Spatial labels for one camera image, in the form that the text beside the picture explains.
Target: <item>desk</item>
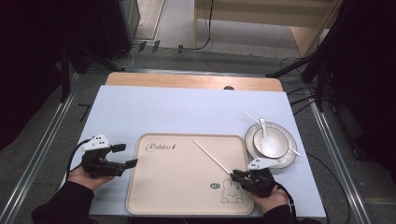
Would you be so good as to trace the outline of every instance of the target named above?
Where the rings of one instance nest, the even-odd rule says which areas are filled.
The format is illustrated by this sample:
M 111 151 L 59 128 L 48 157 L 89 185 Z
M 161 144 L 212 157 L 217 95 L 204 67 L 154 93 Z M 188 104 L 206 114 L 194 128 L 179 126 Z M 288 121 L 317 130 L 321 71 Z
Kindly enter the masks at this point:
M 117 86 L 127 83 L 135 86 Z M 249 86 L 265 89 L 261 84 L 273 91 L 242 91 Z M 206 89 L 192 89 L 194 85 Z M 235 91 L 223 91 L 224 85 L 233 86 Z M 107 158 L 126 161 L 133 158 L 137 140 L 144 133 L 221 133 L 244 137 L 253 123 L 243 111 L 255 117 L 265 116 L 294 136 L 302 157 L 290 168 L 274 170 L 273 174 L 294 195 L 298 216 L 324 217 L 289 101 L 275 79 L 113 73 L 98 92 L 80 140 L 104 133 L 110 144 L 127 145 L 124 152 L 108 154 Z M 82 154 L 78 151 L 72 167 L 80 162 Z M 96 190 L 91 215 L 132 216 L 125 206 L 131 174 L 126 171 Z M 249 214 L 261 215 L 258 207 Z
M 290 26 L 304 57 L 317 44 L 324 29 L 330 28 L 342 0 L 215 0 L 212 20 L 241 21 Z M 193 43 L 197 19 L 209 19 L 211 0 L 195 0 Z

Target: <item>black sleeve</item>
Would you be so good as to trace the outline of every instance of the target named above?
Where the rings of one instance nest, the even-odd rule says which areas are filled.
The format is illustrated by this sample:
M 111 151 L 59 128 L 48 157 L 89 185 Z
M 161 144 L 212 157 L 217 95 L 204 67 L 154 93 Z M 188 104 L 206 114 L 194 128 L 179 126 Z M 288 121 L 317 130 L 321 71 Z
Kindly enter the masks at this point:
M 263 216 L 265 224 L 292 224 L 294 223 L 293 217 L 291 215 L 290 207 L 285 205 L 280 205 L 275 207 Z
M 47 203 L 33 211 L 32 220 L 35 224 L 88 224 L 93 196 L 91 189 L 66 181 Z

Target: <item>gray carpet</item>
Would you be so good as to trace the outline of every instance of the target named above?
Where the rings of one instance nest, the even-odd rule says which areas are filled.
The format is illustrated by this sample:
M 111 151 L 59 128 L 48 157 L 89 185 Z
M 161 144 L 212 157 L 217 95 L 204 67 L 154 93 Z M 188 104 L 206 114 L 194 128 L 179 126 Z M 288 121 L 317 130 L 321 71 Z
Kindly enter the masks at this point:
M 177 54 L 174 49 L 159 49 L 157 53 L 151 53 L 147 47 L 142 52 L 134 51 L 134 65 L 126 68 L 126 71 L 135 69 L 159 69 L 177 71 L 198 71 L 225 73 L 229 76 L 263 77 L 264 74 L 275 72 L 279 69 L 282 59 L 253 57 L 243 55 L 208 53 L 186 51 Z M 117 60 L 118 63 L 127 64 L 130 56 Z M 283 65 L 292 63 L 286 60 Z M 101 64 L 89 60 L 90 69 L 86 75 L 79 75 L 80 82 L 76 89 L 76 95 L 70 108 L 64 117 L 64 121 L 55 135 L 49 152 L 41 165 L 32 187 L 28 191 L 14 223 L 32 223 L 30 214 L 33 209 L 46 202 L 59 187 L 66 167 L 70 152 L 78 143 L 79 135 L 84 127 L 80 121 L 85 112 L 85 107 L 78 104 L 93 104 L 95 95 L 100 85 L 105 84 L 110 71 Z M 294 71 L 291 75 L 281 78 L 285 91 L 292 91 L 303 87 L 299 81 L 299 73 Z M 41 136 L 46 131 L 50 119 L 59 106 L 61 90 L 51 95 L 48 101 L 31 119 L 20 137 L 10 146 L 0 150 L 0 208 L 6 206 L 10 192 L 20 179 L 24 168 L 35 152 Z M 290 95 L 290 101 L 301 99 L 304 96 Z M 293 111 L 297 111 L 308 101 L 294 105 Z M 342 124 L 331 112 L 329 107 L 324 106 L 326 118 L 332 128 L 332 133 L 337 140 L 337 145 L 342 150 L 349 172 L 352 174 L 359 188 L 361 197 L 365 199 L 365 206 L 373 223 L 390 223 L 396 218 L 396 190 L 391 182 L 389 173 L 375 162 L 360 162 L 353 158 L 351 145 L 343 131 Z M 300 135 L 303 139 L 305 150 L 318 157 L 336 174 L 326 144 L 318 128 L 313 112 L 308 106 L 295 116 Z M 331 223 L 346 223 L 347 200 L 343 191 L 329 171 L 317 160 L 308 157 L 318 190 L 322 196 L 323 204 L 329 214 Z M 127 217 L 95 217 L 101 223 L 127 223 Z M 353 214 L 350 214 L 349 223 L 357 223 Z

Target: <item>human hand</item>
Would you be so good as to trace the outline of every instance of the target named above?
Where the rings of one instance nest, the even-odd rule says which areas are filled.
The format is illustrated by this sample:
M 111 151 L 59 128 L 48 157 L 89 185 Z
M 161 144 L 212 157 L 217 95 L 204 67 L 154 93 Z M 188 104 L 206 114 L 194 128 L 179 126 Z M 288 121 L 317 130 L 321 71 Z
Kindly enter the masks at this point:
M 263 213 L 266 213 L 280 205 L 289 204 L 288 195 L 282 189 L 278 189 L 277 186 L 274 186 L 271 195 L 266 198 L 262 198 L 255 194 L 251 195 L 253 197 L 253 201 L 260 207 Z
M 92 178 L 89 174 L 85 173 L 82 166 L 79 166 L 77 169 L 70 172 L 67 181 L 75 182 L 88 189 L 95 190 L 112 179 L 114 179 L 114 176 L 98 176 Z

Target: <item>beige tray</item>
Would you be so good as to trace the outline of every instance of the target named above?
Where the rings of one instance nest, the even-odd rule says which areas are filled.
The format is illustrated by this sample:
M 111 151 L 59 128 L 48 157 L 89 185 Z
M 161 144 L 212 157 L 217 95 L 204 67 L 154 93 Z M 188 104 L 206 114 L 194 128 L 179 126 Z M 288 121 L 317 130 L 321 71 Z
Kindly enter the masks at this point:
M 192 140 L 230 172 L 245 171 L 244 140 L 235 135 L 147 133 L 140 137 L 127 209 L 137 215 L 245 215 L 254 202 Z

